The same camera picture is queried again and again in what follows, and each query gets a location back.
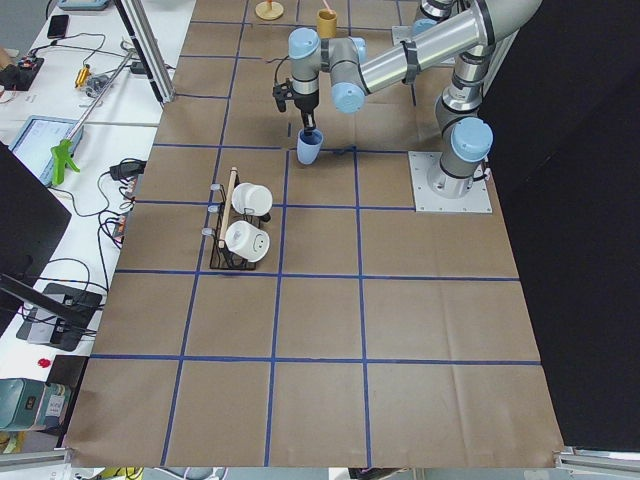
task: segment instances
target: tiled table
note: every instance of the tiled table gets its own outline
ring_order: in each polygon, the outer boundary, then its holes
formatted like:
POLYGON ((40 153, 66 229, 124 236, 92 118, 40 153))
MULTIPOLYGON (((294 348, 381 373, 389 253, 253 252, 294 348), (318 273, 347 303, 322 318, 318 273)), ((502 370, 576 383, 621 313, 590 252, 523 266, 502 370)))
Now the tiled table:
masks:
MULTIPOLYGON (((266 62, 320 2, 282 3, 270 25, 255 0, 196 5, 68 435, 77 462, 550 465, 562 440, 493 187, 491 215, 413 209, 406 152, 439 148, 450 70, 355 116, 323 78, 325 150, 305 167, 266 62), (267 257, 235 275, 208 268, 200 233, 232 166, 275 202, 267 257)), ((405 3, 332 2, 373 55, 405 3)))

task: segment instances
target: yellow cup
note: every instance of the yellow cup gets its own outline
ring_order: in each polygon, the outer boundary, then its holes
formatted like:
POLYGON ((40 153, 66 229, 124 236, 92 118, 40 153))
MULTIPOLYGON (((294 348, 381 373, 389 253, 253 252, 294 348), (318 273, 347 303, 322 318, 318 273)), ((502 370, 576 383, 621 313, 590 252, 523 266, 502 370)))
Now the yellow cup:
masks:
POLYGON ((338 14, 333 10, 327 10, 326 8, 318 10, 316 24, 318 27, 318 36, 320 38, 334 38, 338 28, 338 14))

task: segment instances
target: blue cup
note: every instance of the blue cup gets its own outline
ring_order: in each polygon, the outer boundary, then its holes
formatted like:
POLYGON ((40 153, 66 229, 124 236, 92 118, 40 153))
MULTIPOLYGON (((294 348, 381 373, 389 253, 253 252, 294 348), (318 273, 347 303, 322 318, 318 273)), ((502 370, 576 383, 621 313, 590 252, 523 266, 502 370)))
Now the blue cup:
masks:
POLYGON ((311 165, 318 158, 320 148, 324 142, 324 135, 317 128, 310 135, 305 135, 304 129, 298 132, 298 161, 304 165, 311 165))

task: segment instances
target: green clamp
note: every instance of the green clamp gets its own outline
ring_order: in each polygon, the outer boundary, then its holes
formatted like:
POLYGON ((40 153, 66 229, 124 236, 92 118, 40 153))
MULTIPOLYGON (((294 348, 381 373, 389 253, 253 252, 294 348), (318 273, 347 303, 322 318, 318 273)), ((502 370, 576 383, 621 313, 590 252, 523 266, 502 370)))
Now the green clamp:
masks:
POLYGON ((51 147, 51 155, 53 155, 53 178, 51 184, 56 187, 64 182, 64 169, 69 165, 69 168, 74 172, 79 172, 78 166, 73 163, 71 159, 71 140, 63 138, 60 140, 60 145, 51 147))

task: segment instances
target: smartphone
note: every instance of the smartphone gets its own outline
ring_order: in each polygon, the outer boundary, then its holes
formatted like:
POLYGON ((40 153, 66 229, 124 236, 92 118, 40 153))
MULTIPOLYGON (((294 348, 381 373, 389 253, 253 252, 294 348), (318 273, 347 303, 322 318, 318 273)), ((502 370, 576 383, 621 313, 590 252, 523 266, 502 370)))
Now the smartphone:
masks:
POLYGON ((49 21, 47 38, 64 38, 69 26, 69 15, 53 15, 49 21))

